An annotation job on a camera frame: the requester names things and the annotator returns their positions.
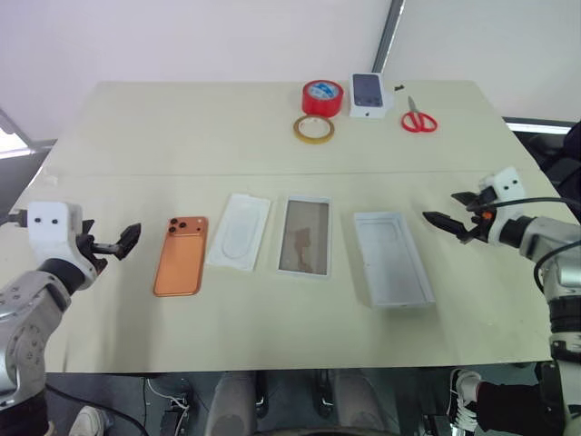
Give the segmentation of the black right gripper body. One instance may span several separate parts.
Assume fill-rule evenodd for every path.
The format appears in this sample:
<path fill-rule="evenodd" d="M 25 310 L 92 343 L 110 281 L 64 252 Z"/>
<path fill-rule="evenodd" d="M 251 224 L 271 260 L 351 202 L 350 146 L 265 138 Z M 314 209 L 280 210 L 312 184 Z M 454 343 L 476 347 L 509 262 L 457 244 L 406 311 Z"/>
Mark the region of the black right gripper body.
<path fill-rule="evenodd" d="M 466 243 L 473 240 L 488 242 L 489 232 L 496 218 L 496 209 L 490 204 L 496 199 L 497 195 L 492 187 L 487 187 L 480 193 L 467 193 L 465 206 L 473 213 L 471 221 L 475 227 L 468 232 Z"/>

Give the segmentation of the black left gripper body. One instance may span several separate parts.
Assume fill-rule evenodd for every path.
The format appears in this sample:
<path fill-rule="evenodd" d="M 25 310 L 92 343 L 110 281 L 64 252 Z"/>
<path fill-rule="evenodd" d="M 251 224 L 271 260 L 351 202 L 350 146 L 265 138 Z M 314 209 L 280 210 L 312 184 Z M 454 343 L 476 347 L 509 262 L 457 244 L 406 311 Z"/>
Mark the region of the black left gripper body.
<path fill-rule="evenodd" d="M 97 258 L 94 250 L 94 236 L 89 234 L 78 234 L 76 236 L 76 246 L 81 255 L 92 265 L 95 273 L 99 275 L 107 266 L 105 259 Z"/>

